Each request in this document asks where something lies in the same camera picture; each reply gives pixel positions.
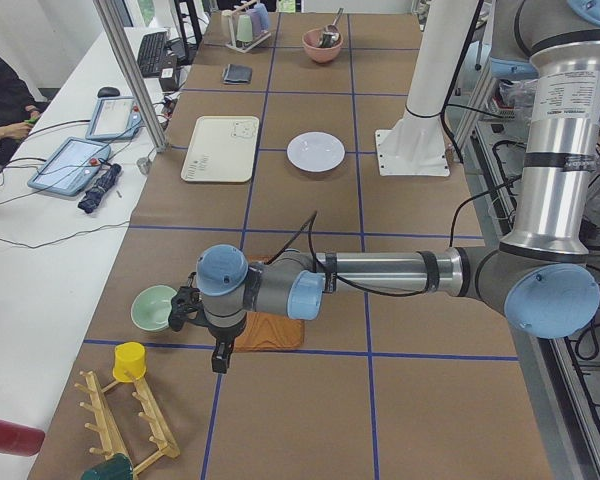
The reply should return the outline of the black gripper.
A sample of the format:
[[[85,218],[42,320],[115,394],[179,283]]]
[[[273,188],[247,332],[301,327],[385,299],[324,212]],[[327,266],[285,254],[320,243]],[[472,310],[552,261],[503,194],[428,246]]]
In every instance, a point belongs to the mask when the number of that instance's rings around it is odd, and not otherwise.
[[[215,373],[226,373],[229,369],[229,357],[233,353],[235,340],[244,332],[245,322],[229,327],[212,326],[210,332],[216,344],[211,358],[212,370]]]

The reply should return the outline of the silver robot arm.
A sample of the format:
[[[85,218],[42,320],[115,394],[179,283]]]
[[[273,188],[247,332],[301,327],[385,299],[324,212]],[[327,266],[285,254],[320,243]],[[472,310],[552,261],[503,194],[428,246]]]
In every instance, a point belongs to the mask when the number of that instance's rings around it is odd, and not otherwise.
[[[287,251],[249,262],[229,245],[197,262],[200,313],[225,372],[250,311],[314,319],[324,294],[349,286],[409,297],[444,291],[483,302],[516,329],[553,339],[594,317],[600,288],[579,229],[596,167],[600,123],[600,1],[499,1],[494,63],[530,63],[538,81],[514,225],[496,248],[442,253]]]

